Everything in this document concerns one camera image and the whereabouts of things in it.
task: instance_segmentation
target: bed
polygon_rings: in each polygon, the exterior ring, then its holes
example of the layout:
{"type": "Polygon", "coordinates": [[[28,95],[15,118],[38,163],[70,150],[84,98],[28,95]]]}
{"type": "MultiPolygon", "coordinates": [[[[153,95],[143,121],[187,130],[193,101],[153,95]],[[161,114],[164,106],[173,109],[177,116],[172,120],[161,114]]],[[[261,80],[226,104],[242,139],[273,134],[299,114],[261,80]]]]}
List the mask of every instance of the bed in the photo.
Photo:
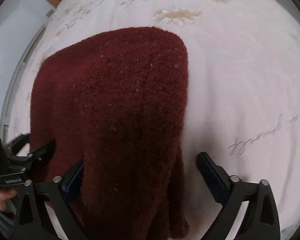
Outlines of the bed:
{"type": "Polygon", "coordinates": [[[133,26],[173,32],[188,51],[186,239],[200,239],[221,209],[196,169],[201,151],[245,181],[269,180],[289,239],[300,225],[300,25],[274,0],[63,0],[23,73],[8,140],[30,132],[32,86],[47,57],[133,26]]]}

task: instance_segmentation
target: black bracket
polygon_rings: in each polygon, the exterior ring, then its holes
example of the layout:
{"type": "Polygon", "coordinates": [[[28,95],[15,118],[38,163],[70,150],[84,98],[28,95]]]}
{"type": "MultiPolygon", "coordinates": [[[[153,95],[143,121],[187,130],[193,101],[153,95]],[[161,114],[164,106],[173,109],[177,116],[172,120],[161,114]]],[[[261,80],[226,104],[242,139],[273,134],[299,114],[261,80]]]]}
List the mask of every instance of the black bracket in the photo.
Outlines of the black bracket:
{"type": "Polygon", "coordinates": [[[226,239],[243,201],[249,205],[234,240],[280,240],[279,216],[267,180],[257,184],[229,176],[206,152],[197,156],[197,167],[215,201],[223,206],[201,240],[226,239]]]}
{"type": "Polygon", "coordinates": [[[44,202],[49,201],[59,223],[69,240],[88,240],[84,229],[66,199],[68,190],[80,188],[83,172],[83,160],[70,167],[63,176],[54,177],[53,181],[34,184],[25,182],[21,189],[17,213],[13,227],[13,240],[37,239],[59,240],[44,202]]]}
{"type": "Polygon", "coordinates": [[[17,156],[29,143],[29,138],[29,134],[20,134],[6,146],[0,139],[0,187],[23,185],[29,179],[28,172],[33,162],[53,156],[55,141],[30,152],[27,157],[17,156]]]}

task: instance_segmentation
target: white wall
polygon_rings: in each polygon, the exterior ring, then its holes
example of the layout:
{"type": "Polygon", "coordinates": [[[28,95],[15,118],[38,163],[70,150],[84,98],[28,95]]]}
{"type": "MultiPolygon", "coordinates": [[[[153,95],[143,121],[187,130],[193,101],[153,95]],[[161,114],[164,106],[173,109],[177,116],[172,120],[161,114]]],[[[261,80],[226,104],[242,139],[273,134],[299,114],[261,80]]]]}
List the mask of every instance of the white wall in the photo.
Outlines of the white wall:
{"type": "Polygon", "coordinates": [[[51,8],[46,0],[5,0],[0,6],[0,112],[13,71],[51,8]]]}

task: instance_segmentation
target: finger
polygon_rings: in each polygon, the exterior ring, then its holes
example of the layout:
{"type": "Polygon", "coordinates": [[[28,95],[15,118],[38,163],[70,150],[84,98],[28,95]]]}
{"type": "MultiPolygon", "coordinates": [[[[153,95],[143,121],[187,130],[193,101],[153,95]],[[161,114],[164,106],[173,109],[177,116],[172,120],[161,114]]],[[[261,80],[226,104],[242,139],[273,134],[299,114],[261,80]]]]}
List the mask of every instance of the finger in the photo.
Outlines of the finger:
{"type": "Polygon", "coordinates": [[[0,188],[0,198],[2,200],[14,198],[17,193],[18,192],[15,188],[0,188]]]}

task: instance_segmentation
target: human hand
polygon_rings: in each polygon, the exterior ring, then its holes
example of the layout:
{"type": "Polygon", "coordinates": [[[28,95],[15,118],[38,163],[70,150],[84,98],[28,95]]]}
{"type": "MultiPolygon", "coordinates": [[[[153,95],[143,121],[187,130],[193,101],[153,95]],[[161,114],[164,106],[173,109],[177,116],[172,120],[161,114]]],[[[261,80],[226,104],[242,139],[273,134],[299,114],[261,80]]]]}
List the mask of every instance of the human hand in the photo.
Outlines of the human hand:
{"type": "Polygon", "coordinates": [[[14,187],[0,188],[0,211],[11,212],[10,208],[6,204],[6,200],[14,198],[18,194],[18,191],[14,187]]]}

